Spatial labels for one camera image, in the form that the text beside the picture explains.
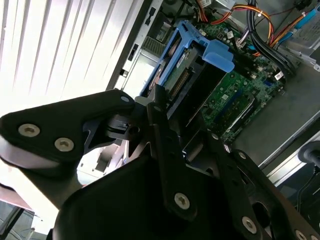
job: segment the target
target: motherboard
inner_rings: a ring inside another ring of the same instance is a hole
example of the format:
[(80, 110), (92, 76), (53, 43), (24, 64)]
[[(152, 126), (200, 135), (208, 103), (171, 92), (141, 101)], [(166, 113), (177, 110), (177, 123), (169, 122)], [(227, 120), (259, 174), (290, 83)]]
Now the motherboard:
[(220, 81), (200, 110), (208, 129), (233, 142), (276, 94), (284, 94), (285, 79), (273, 63), (253, 56), (249, 39), (238, 44), (241, 34), (228, 23), (198, 28), (208, 39), (228, 45), (234, 54), (234, 70)]

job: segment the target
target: screw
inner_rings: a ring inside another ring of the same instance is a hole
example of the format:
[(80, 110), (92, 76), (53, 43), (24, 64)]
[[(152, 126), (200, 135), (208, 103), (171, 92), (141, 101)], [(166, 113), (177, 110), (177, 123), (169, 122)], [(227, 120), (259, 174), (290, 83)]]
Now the screw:
[(242, 224), (250, 233), (252, 233), (252, 234), (257, 233), (257, 227), (256, 227), (254, 221), (252, 221), (249, 217), (244, 216), (242, 218)]
[(37, 135), (39, 135), (40, 133), (40, 128), (37, 127), (34, 124), (30, 124), (30, 123), (26, 123), (26, 124), (22, 124), (19, 128), (18, 128), (18, 132), (25, 137), (29, 137), (29, 138), (33, 138)]
[(128, 103), (130, 101), (129, 98), (127, 98), (126, 96), (122, 96), (121, 100), (125, 101), (126, 103)]
[(244, 155), (242, 152), (239, 152), (239, 156), (240, 156), (241, 158), (243, 158), (243, 159), (246, 159), (246, 158), (247, 158), (246, 155)]
[(299, 240), (307, 240), (305, 235), (303, 235), (303, 233), (300, 232), (299, 230), (295, 230), (295, 235), (298, 237)]
[(72, 149), (74, 149), (74, 142), (66, 137), (60, 137), (55, 142), (54, 145), (56, 149), (58, 149), (60, 152), (70, 152)]
[(159, 111), (159, 112), (161, 112), (161, 108), (158, 107), (158, 106), (154, 106), (154, 109), (157, 110), (157, 111)]
[(179, 208), (183, 210), (187, 210), (188, 208), (190, 208), (189, 199), (183, 193), (180, 193), (180, 192), (176, 193), (174, 195), (174, 201), (179, 206)]
[(219, 140), (219, 137), (218, 137), (217, 135), (215, 135), (214, 133), (212, 133), (211, 136), (212, 136), (215, 140)]

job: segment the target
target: green circuit board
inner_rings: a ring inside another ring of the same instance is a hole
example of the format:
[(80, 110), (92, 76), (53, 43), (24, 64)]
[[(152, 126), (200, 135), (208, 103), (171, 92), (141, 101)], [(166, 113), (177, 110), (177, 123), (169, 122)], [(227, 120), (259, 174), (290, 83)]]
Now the green circuit board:
[[(250, 40), (235, 48), (234, 43), (241, 34), (229, 24), (201, 24), (198, 28), (208, 39), (218, 39), (254, 62), (255, 71), (248, 72), (250, 77), (236, 70), (227, 73), (200, 110), (210, 130), (224, 141), (233, 142), (275, 94), (284, 92), (284, 84), (275, 79), (279, 70), (271, 62), (261, 56), (254, 57), (247, 51)], [(228, 39), (229, 31), (233, 32), (234, 39)]]

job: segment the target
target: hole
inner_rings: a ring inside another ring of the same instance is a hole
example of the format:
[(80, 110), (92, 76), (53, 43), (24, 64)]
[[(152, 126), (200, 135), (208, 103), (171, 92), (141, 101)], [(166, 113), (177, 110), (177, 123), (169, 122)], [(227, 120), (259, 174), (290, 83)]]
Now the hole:
[(186, 199), (183, 196), (179, 197), (179, 201), (182, 205), (186, 205)]
[(155, 14), (156, 9), (154, 7), (151, 7), (150, 12), (149, 12), (149, 17), (147, 18), (147, 20), (145, 20), (145, 23), (147, 26), (149, 26), (149, 24), (151, 23), (151, 17)]
[(137, 126), (133, 126), (133, 127), (131, 127), (129, 129), (129, 134), (130, 135), (135, 135), (135, 134), (137, 134), (139, 132), (140, 132), (140, 128), (138, 128)]
[(252, 205), (257, 221), (264, 229), (270, 225), (270, 217), (268, 210), (261, 202)]
[(246, 224), (247, 224), (247, 226), (248, 226), (249, 228), (253, 229), (254, 226), (251, 224), (250, 221), (247, 220), (247, 221), (246, 221)]
[(188, 32), (188, 28), (184, 24), (182, 24), (182, 27), (186, 32)]
[(131, 50), (131, 52), (130, 52), (130, 55), (129, 55), (129, 57), (128, 57), (128, 60), (129, 60), (129, 61), (132, 61), (132, 60), (134, 59), (134, 55), (135, 55), (138, 47), (139, 47), (139, 45), (136, 44), (136, 43), (133, 45), (133, 48), (132, 48), (132, 50)]
[(125, 78), (128, 76), (128, 73), (129, 73), (129, 72), (126, 71), (126, 70), (124, 70), (124, 69), (121, 69), (121, 70), (120, 70), (120, 75), (123, 76), (123, 77), (125, 77)]
[(67, 141), (61, 141), (60, 146), (69, 147), (69, 143)]
[(205, 170), (208, 174), (211, 174), (213, 175), (214, 174), (214, 171), (212, 170), (212, 168), (208, 168), (207, 170)]
[(232, 183), (233, 183), (235, 186), (239, 186), (239, 183), (238, 183), (236, 180), (234, 180), (234, 179), (232, 179)]
[(34, 133), (34, 132), (35, 132), (35, 130), (34, 130), (33, 128), (31, 128), (31, 127), (26, 127), (26, 128), (24, 129), (24, 131), (25, 131), (26, 133)]

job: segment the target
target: sheet metal panel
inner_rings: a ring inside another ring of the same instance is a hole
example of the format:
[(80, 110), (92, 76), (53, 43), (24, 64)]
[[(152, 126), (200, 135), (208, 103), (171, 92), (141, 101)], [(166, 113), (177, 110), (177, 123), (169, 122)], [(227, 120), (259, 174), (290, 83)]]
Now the sheet metal panel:
[(0, 115), (104, 91), (143, 0), (0, 0)]

